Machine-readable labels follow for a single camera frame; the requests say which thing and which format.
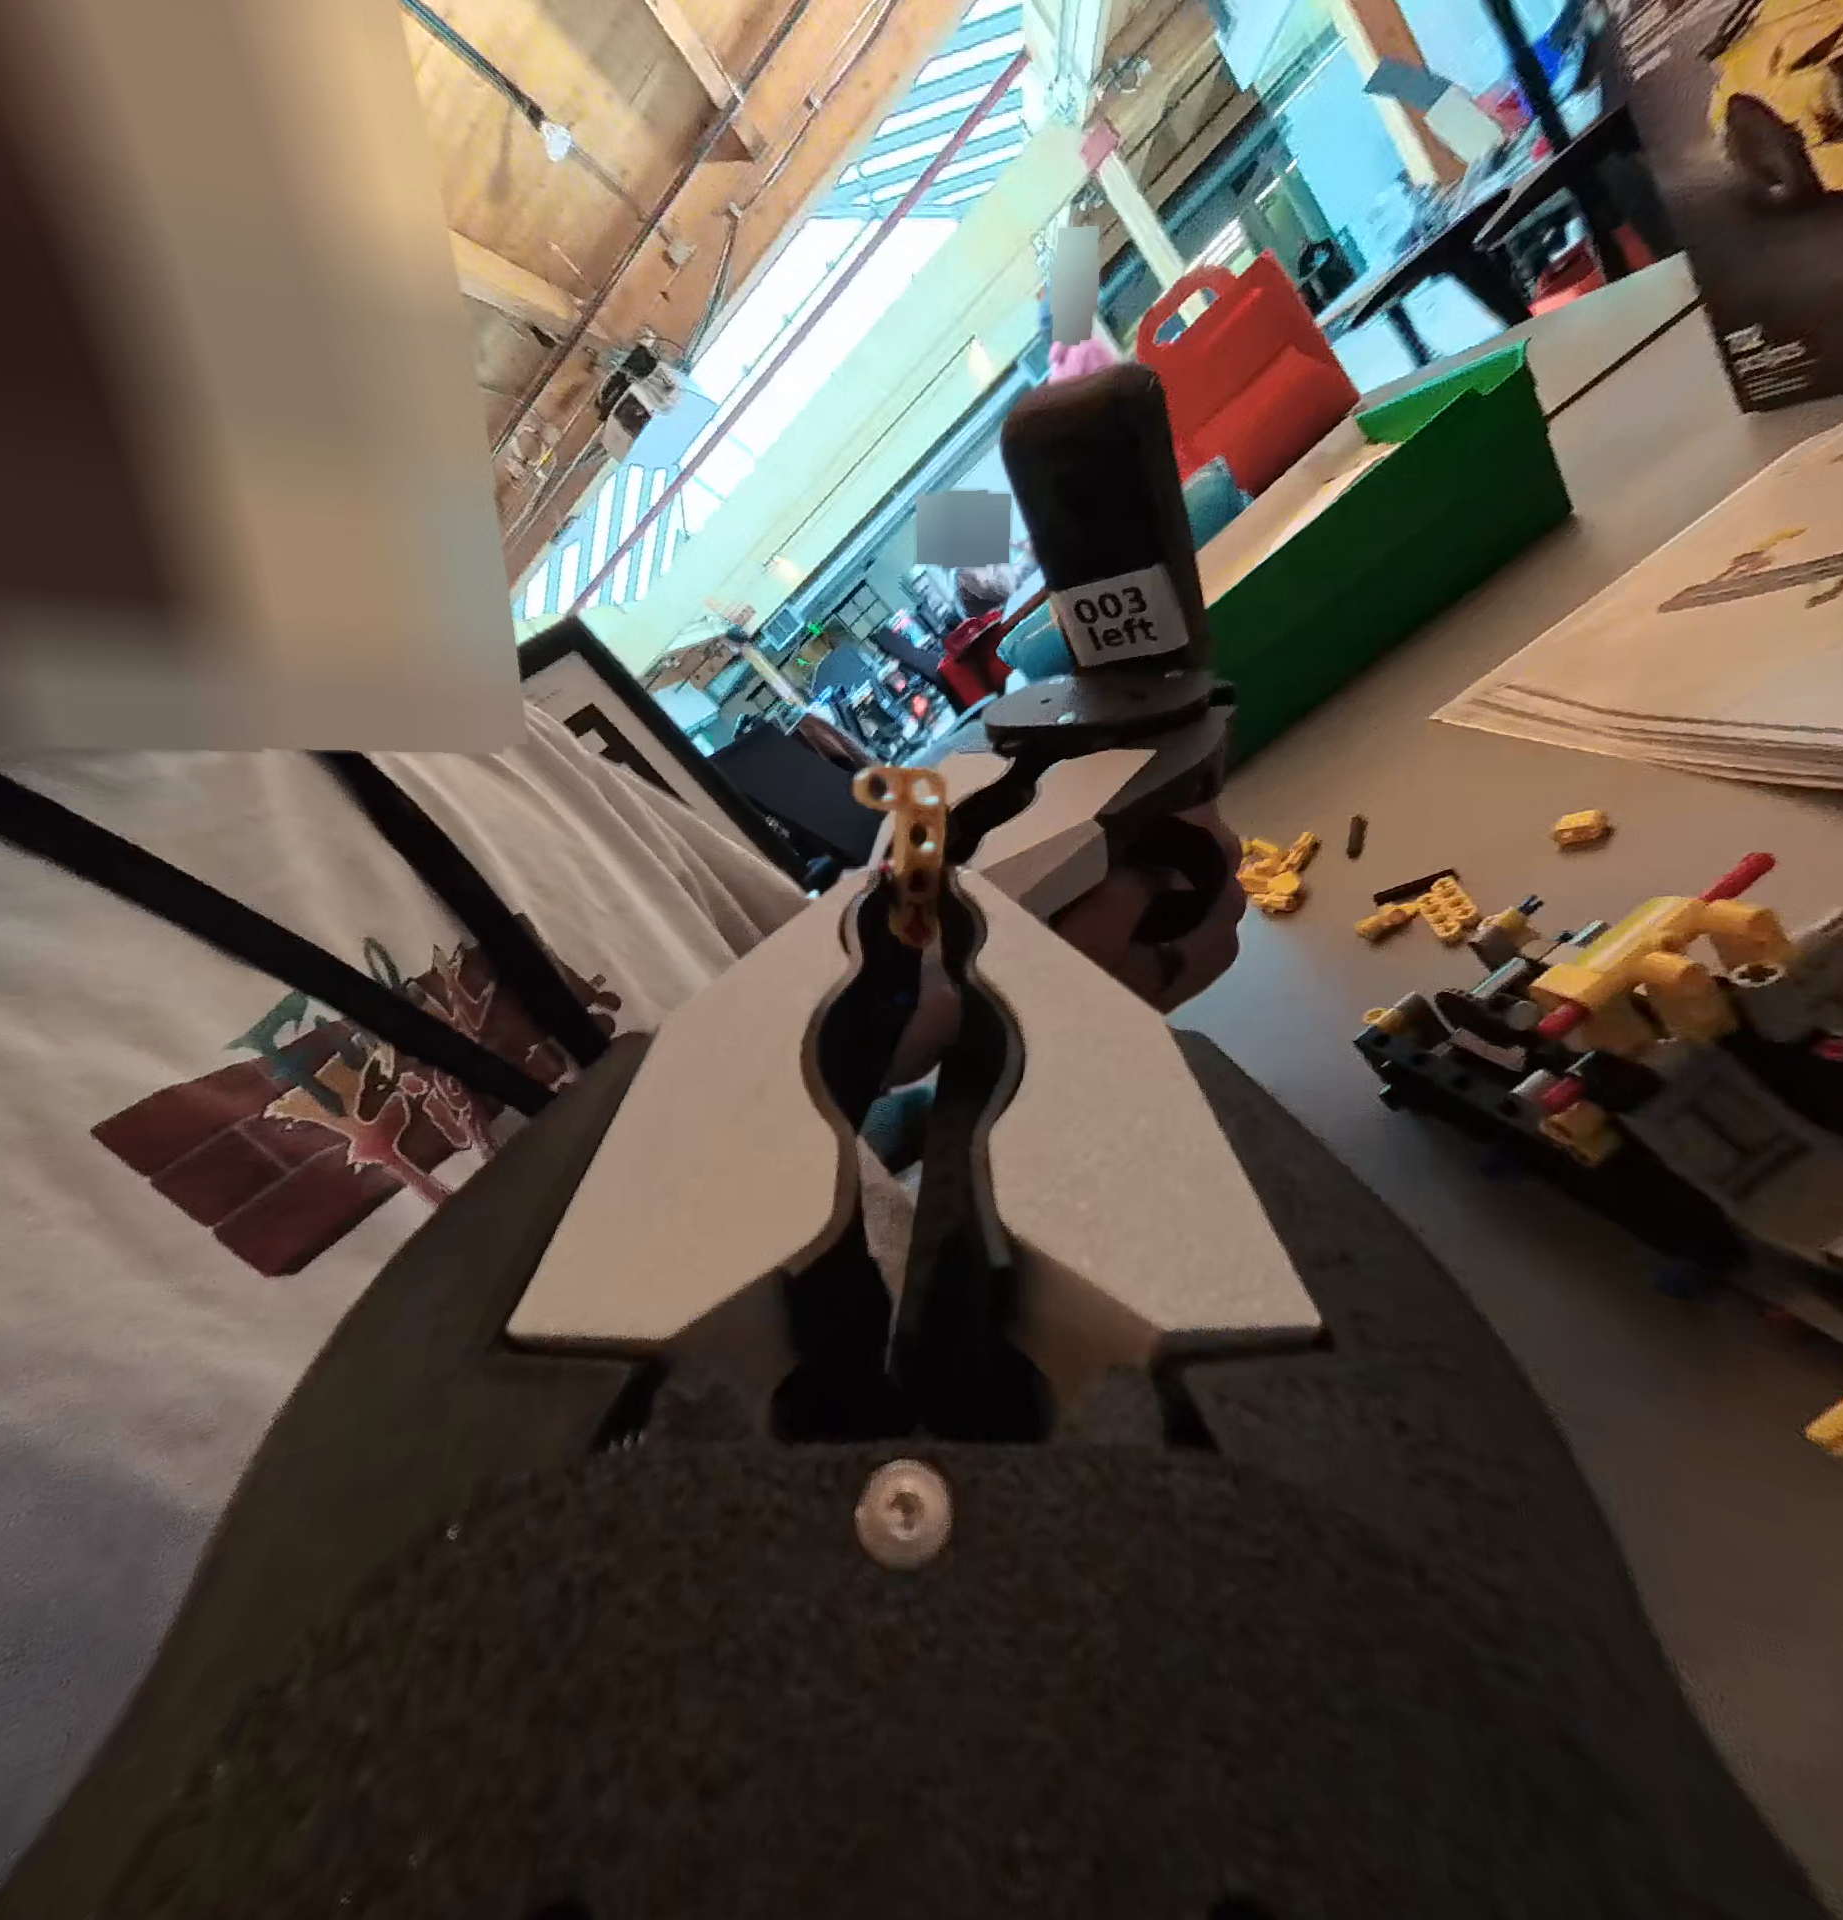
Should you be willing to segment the paper sheets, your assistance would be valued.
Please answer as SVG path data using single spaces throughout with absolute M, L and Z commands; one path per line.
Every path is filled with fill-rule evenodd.
M 1340 421 L 1198 550 L 1202 604 L 1213 610 L 1242 579 L 1397 450 L 1397 441 L 1371 438 L 1362 419 Z

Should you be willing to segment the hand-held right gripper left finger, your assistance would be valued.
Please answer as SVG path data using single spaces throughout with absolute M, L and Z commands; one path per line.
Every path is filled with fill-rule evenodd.
M 712 1380 L 767 1426 L 901 1426 L 859 1131 L 903 1036 L 904 945 L 863 871 L 663 1021 L 508 1343 Z

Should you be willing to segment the teal roll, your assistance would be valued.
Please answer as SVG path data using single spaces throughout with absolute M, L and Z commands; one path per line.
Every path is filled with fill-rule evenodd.
M 1252 497 L 1240 489 L 1231 468 L 1217 457 L 1183 482 L 1183 505 L 1193 546 L 1205 549 L 1252 505 Z M 1067 638 L 1049 602 L 1024 615 L 1004 638 L 998 653 L 1009 677 L 1021 677 L 1023 681 L 1069 674 L 1077 668 Z

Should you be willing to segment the lego car model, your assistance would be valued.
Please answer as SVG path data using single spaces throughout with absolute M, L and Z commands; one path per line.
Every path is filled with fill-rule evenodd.
M 1619 918 L 1483 914 L 1477 976 L 1375 1006 L 1354 1051 L 1664 1259 L 1843 1347 L 1843 906 L 1792 926 L 1773 857 Z

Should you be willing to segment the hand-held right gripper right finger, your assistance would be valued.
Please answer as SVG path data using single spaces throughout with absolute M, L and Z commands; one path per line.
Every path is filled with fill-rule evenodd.
M 1304 1352 L 1322 1315 L 1166 1019 L 982 877 L 943 966 L 1006 1050 L 987 1153 L 1011 1330 L 936 1426 L 1054 1426 L 1107 1376 Z

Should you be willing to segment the loose yellow lego beams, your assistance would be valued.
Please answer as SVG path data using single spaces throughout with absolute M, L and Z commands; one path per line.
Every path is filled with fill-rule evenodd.
M 1558 851 L 1574 852 L 1604 844 L 1612 838 L 1615 820 L 1602 808 L 1562 814 L 1551 826 Z M 1245 900 L 1268 918 L 1294 914 L 1310 895 L 1310 867 L 1320 842 L 1313 831 L 1304 831 L 1287 844 L 1248 835 L 1242 842 L 1240 881 Z M 1455 881 L 1442 881 L 1422 900 L 1376 908 L 1352 923 L 1352 931 L 1365 945 L 1386 943 L 1397 931 L 1428 926 L 1442 947 L 1459 947 L 1483 928 L 1483 913 Z

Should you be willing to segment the green plastic bin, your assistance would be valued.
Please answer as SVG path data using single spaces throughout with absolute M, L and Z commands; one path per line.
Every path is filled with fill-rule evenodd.
M 1232 764 L 1574 516 L 1528 342 L 1350 418 L 1399 450 L 1206 609 L 1213 671 L 1237 691 Z

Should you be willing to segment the orange bag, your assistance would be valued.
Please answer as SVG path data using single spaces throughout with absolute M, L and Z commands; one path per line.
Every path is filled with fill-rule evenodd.
M 1180 476 L 1221 461 L 1258 497 L 1358 404 L 1285 265 L 1202 267 L 1148 307 L 1135 358 L 1162 378 Z

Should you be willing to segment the person's left hand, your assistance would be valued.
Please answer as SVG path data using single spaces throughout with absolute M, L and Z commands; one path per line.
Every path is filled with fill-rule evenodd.
M 1193 928 L 1173 940 L 1147 943 L 1135 931 L 1165 892 L 1157 881 L 1135 869 L 1111 869 L 1087 895 L 1054 914 L 1051 928 L 1144 1005 L 1168 1015 L 1234 963 L 1248 900 L 1240 877 L 1228 874 L 1221 895 Z

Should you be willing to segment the lego set box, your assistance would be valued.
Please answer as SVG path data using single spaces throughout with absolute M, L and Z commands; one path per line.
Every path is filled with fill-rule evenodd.
M 1623 102 L 1740 409 L 1843 396 L 1843 1 L 1626 1 Z

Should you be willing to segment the lego instruction booklet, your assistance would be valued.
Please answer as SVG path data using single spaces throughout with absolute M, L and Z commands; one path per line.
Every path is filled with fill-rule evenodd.
M 1843 793 L 1843 421 L 1783 450 L 1433 717 Z

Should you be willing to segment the black office chair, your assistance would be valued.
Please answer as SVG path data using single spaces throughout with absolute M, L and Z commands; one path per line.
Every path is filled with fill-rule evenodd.
M 804 862 L 863 863 L 879 818 L 855 799 L 853 779 L 874 753 L 823 707 L 782 701 L 758 674 L 748 681 L 720 709 L 726 737 L 707 762 Z

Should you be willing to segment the yellow lego angled beam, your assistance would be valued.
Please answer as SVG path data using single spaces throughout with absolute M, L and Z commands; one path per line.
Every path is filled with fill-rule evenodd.
M 887 930 L 903 945 L 925 952 L 942 926 L 947 787 L 928 767 L 869 764 L 855 773 L 853 795 L 887 828 L 877 867 Z

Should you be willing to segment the square code card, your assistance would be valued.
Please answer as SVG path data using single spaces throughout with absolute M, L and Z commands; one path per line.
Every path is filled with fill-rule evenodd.
M 518 645 L 525 701 L 552 713 L 602 761 L 635 772 L 677 803 L 808 887 L 811 862 L 720 773 L 581 615 Z

